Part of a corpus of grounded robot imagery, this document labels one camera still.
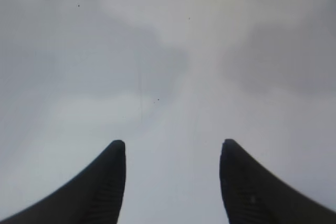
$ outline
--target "white floor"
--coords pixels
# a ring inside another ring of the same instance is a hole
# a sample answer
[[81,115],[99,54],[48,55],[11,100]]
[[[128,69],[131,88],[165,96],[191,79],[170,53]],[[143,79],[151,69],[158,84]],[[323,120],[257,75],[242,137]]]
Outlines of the white floor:
[[336,210],[336,0],[0,0],[0,219],[127,145],[120,224],[227,223],[236,139]]

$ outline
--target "white surface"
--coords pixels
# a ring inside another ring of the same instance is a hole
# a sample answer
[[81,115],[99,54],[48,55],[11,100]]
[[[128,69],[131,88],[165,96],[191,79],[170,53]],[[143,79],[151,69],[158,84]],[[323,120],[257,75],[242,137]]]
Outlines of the white surface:
[[118,138],[120,224],[227,223],[228,137],[336,210],[335,17],[336,0],[0,0],[0,219]]

